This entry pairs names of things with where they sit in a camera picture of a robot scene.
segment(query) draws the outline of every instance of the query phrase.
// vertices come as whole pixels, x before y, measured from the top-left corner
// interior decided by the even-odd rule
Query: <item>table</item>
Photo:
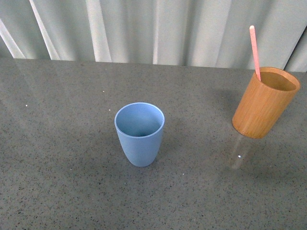
[[[306,229],[307,74],[263,139],[231,119],[252,70],[0,58],[0,229]],[[125,157],[132,102],[165,114]]]

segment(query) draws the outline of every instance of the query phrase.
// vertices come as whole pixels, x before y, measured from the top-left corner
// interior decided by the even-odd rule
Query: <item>pink straw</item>
[[[255,27],[253,25],[250,26],[249,33],[250,33],[251,47],[253,49],[256,75],[257,75],[257,78],[261,81],[257,42],[256,42],[256,32],[255,32]]]

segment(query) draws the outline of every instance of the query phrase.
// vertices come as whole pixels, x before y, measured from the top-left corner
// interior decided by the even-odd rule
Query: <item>curtain fold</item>
[[[0,57],[307,71],[306,0],[0,0]]]

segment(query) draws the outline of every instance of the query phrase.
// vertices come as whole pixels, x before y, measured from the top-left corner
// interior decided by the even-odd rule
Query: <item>plastic cup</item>
[[[260,68],[261,81],[253,74],[232,119],[234,128],[244,136],[262,138],[300,89],[290,73],[273,67]]]
[[[115,116],[120,144],[135,166],[150,165],[159,151],[165,117],[155,105],[137,102],[122,107]]]

